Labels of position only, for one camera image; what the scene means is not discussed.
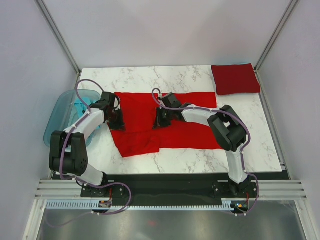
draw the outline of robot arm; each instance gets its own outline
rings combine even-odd
[[[52,133],[49,167],[52,171],[59,172],[61,157],[64,154],[63,174],[75,175],[86,183],[99,186],[102,183],[104,173],[89,164],[86,140],[99,125],[105,122],[109,123],[111,130],[124,130],[125,124],[120,109],[120,99],[111,92],[103,92],[101,100],[89,107],[90,110],[87,109],[74,125],[64,131],[54,131]],[[77,125],[78,127],[70,134],[68,139],[67,147],[71,146],[70,150],[67,149],[63,152],[67,134]]]
[[[166,110],[158,108],[154,127],[169,126],[172,119],[208,126],[211,128],[217,143],[226,151],[230,180],[236,185],[245,182],[248,175],[243,171],[240,149],[247,140],[247,133],[237,121],[223,113],[212,113],[210,111],[196,109],[198,106],[193,104],[185,103],[182,105],[173,93],[160,97],[159,100],[168,108],[177,109],[188,107],[191,109]],[[240,119],[229,105],[225,105],[220,110]]]

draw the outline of red cloth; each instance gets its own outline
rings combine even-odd
[[[156,108],[151,93],[115,93],[120,98],[125,131],[111,131],[122,157],[157,153],[160,148],[220,149],[207,126],[173,120],[171,126],[153,129]],[[182,103],[216,108],[214,92],[175,94]]]
[[[219,96],[242,93],[260,93],[260,85],[257,81],[252,65],[211,66],[216,85],[216,93]]]

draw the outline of white marble table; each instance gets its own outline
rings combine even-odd
[[[211,66],[166,66],[83,69],[81,79],[99,83],[106,92],[150,93],[154,87],[162,92],[215,92]],[[101,90],[90,82],[80,89]],[[258,94],[217,96],[218,107],[230,105],[248,126],[252,135],[244,151],[250,172],[281,172],[267,120]],[[223,150],[168,149],[122,158],[108,126],[96,130],[87,148],[90,164],[107,174],[184,174],[227,173]]]

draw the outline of wall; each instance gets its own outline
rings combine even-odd
[[[76,73],[33,0],[1,1],[0,36],[0,233],[20,240],[49,173],[49,117]]]
[[[286,164],[320,225],[319,13],[320,1],[300,1],[259,72]]]
[[[290,0],[44,0],[81,68],[257,63]]]

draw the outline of sleeve of red shirt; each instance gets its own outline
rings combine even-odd
[[[122,157],[157,153],[161,148],[220,149],[212,130],[198,123],[171,121],[171,126],[153,129],[156,108],[151,93],[115,93],[120,98],[125,131],[111,131]],[[175,94],[182,103],[216,108],[214,92]]]

